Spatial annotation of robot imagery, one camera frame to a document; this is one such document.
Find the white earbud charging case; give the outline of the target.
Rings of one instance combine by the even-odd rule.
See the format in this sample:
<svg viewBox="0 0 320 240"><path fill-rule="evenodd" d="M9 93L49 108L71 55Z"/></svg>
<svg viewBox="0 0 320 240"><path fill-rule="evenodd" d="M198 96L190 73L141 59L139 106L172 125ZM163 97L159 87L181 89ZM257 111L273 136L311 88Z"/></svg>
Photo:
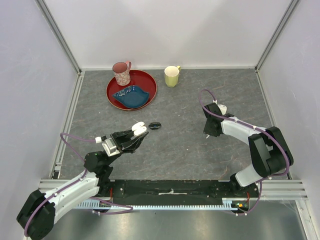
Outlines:
<svg viewBox="0 0 320 240"><path fill-rule="evenodd" d="M145 126L144 122L140 121L140 122L137 122L136 124L134 124L131 127L131 130L133 131L133 135L135 137L138 137L147 131L147 127Z"/></svg>

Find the black earbud charging case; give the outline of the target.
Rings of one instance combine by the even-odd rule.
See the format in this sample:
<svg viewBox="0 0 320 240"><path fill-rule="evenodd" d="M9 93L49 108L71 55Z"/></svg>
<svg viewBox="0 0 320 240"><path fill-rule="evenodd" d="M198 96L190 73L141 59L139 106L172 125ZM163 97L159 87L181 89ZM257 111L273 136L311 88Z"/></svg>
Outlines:
<svg viewBox="0 0 320 240"><path fill-rule="evenodd" d="M159 130L160 128L162 127L162 124L160 122L151 122L149 125L148 125L148 128L150 130Z"/></svg>

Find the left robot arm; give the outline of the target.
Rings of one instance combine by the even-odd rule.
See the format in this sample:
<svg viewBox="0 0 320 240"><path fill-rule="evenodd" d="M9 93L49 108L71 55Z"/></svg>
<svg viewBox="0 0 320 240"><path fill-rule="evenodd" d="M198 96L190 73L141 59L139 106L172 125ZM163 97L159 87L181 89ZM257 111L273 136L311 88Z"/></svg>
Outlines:
<svg viewBox="0 0 320 240"><path fill-rule="evenodd" d="M17 215L24 236L43 239L54 224L82 201L106 196L111 187L111 164L123 154L133 154L148 135L147 127L138 122L131 129L97 136L90 142L101 144L102 151L90 152L84 158L84 171L72 180L49 191L33 191Z"/></svg>

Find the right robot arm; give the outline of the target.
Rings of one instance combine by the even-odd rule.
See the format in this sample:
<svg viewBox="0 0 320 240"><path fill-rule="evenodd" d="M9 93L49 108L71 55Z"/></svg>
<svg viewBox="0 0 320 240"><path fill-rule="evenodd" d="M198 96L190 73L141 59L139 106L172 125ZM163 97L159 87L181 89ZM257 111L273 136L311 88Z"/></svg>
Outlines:
<svg viewBox="0 0 320 240"><path fill-rule="evenodd" d="M274 175L286 174L294 159L281 130L272 126L257 127L226 113L226 107L215 101L203 107L206 123L203 133L234 137L249 146L251 164L231 176L229 191L242 196L247 186Z"/></svg>

